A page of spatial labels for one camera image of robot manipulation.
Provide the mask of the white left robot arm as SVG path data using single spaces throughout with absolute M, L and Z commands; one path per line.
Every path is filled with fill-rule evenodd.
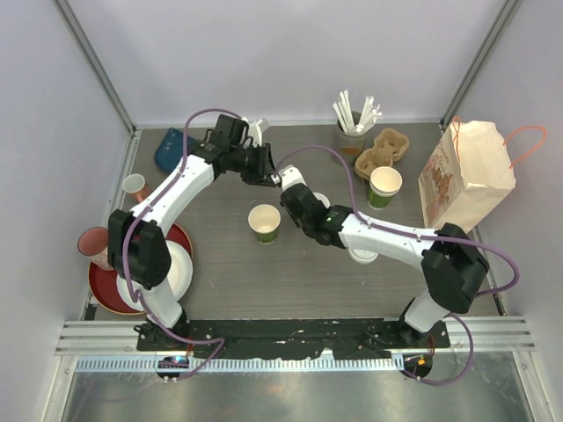
M 251 186 L 277 187 L 264 119 L 250 122 L 234 112 L 215 110 L 217 121 L 200 141 L 182 138 L 182 154 L 167 179 L 129 211 L 108 220 L 108 262 L 125 283 L 123 298 L 140 305 L 157 329 L 157 341 L 179 350 L 189 320 L 167 279 L 172 258 L 166 236 L 190 202 L 219 176 L 236 172 Z

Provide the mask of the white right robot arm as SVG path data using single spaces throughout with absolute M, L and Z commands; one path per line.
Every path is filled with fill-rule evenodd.
M 467 313 L 489 271 L 485 257 L 455 224 L 433 231 L 379 221 L 351 207 L 327 207 L 302 183 L 283 189 L 281 204 L 318 244 L 383 255 L 423 273 L 427 287 L 407 304 L 395 334 L 405 346 L 419 346 L 450 313 Z

